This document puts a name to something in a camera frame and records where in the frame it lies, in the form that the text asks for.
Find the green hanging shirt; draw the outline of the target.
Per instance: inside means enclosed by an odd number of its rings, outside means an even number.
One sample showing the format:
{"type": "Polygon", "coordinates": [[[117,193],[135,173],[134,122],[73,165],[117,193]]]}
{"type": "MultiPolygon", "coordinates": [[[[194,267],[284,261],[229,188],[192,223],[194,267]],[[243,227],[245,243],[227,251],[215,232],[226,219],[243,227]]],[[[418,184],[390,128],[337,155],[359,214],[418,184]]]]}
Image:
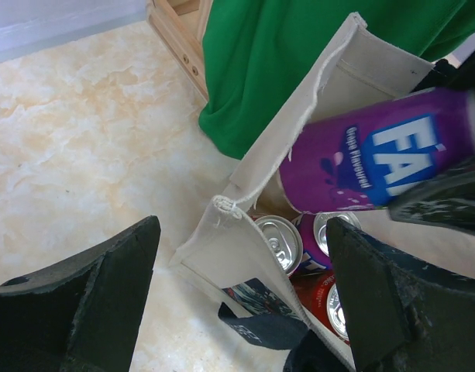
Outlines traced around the green hanging shirt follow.
{"type": "Polygon", "coordinates": [[[202,40],[208,103],[202,132],[241,159],[346,17],[429,62],[475,33],[475,1],[215,1],[202,40]]]}

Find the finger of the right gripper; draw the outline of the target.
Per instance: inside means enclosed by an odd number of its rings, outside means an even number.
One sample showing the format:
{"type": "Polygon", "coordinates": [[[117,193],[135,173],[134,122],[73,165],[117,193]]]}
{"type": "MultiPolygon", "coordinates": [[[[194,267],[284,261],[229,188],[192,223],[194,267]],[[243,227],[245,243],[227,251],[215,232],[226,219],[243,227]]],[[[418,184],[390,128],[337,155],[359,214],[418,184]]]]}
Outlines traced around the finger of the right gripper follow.
{"type": "Polygon", "coordinates": [[[475,155],[399,195],[388,206],[396,222],[475,236],[475,155]]]}

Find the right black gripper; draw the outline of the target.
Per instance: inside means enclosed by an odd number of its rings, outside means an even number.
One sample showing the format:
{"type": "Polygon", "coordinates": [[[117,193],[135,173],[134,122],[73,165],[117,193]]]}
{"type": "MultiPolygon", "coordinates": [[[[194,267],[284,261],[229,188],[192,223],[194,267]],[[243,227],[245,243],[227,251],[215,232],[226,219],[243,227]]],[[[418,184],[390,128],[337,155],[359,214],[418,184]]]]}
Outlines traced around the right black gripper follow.
{"type": "Polygon", "coordinates": [[[438,60],[412,92],[434,87],[475,91],[475,51],[459,67],[452,66],[447,59],[438,60]]]}

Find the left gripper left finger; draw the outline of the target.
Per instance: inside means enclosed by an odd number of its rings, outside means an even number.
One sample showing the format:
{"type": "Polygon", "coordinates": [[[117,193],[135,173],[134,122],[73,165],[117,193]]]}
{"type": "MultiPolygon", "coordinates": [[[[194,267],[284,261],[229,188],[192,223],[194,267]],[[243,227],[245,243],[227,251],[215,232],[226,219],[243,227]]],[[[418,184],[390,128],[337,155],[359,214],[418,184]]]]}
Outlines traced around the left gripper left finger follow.
{"type": "Polygon", "coordinates": [[[160,222],[0,285],[0,371],[127,371],[153,276],[160,222]]]}

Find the wooden tray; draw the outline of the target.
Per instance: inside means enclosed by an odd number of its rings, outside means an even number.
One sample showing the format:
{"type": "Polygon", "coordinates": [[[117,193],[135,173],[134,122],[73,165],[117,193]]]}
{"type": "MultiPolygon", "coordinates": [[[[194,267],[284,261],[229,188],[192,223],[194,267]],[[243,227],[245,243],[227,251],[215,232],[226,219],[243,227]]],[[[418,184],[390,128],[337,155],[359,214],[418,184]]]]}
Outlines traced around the wooden tray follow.
{"type": "Polygon", "coordinates": [[[162,39],[203,99],[208,98],[202,39],[212,0],[147,0],[147,22],[162,39]]]}

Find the cream canvas tote bag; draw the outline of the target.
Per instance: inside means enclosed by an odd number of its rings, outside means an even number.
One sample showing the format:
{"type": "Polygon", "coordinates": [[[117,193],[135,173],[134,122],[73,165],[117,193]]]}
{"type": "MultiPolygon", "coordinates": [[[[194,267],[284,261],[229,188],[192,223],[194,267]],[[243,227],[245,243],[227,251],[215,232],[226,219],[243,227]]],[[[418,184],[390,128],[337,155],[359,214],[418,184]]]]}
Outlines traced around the cream canvas tote bag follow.
{"type": "Polygon", "coordinates": [[[248,212],[291,155],[307,122],[407,95],[432,68],[430,62],[375,37],[360,14],[349,14],[240,161],[223,193],[209,202],[170,267],[215,301],[228,301],[225,288],[231,285],[261,280],[347,370],[354,370],[350,348],[303,307],[248,212]]]}

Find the purple soda can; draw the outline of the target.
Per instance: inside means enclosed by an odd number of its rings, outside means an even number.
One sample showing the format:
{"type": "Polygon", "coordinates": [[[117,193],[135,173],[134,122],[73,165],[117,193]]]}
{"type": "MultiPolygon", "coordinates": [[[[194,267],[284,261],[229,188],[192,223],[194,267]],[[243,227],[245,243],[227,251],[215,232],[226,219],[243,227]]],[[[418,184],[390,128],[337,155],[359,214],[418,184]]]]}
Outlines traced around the purple soda can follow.
{"type": "Polygon", "coordinates": [[[332,263],[329,258],[327,242],[327,221],[339,217],[358,229],[361,228],[359,219],[352,212],[326,212],[317,215],[302,214],[291,222],[298,230],[303,242],[303,255],[298,267],[299,273],[318,273],[329,270],[332,263]]]}
{"type": "Polygon", "coordinates": [[[475,91],[433,88],[307,124],[279,167],[299,212],[384,207],[475,154],[475,91]]]}

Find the red soda can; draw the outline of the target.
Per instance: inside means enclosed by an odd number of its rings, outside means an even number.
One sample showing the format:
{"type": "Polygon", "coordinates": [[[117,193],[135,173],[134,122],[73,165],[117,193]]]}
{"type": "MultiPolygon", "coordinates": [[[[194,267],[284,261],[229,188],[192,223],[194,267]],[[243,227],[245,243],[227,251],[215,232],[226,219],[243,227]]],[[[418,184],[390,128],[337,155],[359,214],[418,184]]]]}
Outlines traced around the red soda can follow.
{"type": "Polygon", "coordinates": [[[349,344],[346,320],[339,300],[336,278],[332,270],[320,274],[293,275],[296,294],[303,306],[326,328],[349,344]]]}
{"type": "Polygon", "coordinates": [[[253,217],[253,221],[265,236],[285,274],[290,277],[298,269],[304,252],[298,230],[292,222],[279,215],[253,217]]]}

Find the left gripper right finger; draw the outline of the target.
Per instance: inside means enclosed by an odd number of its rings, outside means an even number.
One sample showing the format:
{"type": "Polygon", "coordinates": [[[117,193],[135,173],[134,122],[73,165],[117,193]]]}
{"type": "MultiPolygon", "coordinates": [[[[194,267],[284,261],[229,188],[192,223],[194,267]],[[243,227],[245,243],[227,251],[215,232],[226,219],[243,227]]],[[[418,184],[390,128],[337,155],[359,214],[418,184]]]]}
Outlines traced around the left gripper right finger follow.
{"type": "Polygon", "coordinates": [[[341,218],[326,232],[356,370],[475,371],[475,279],[341,218]]]}

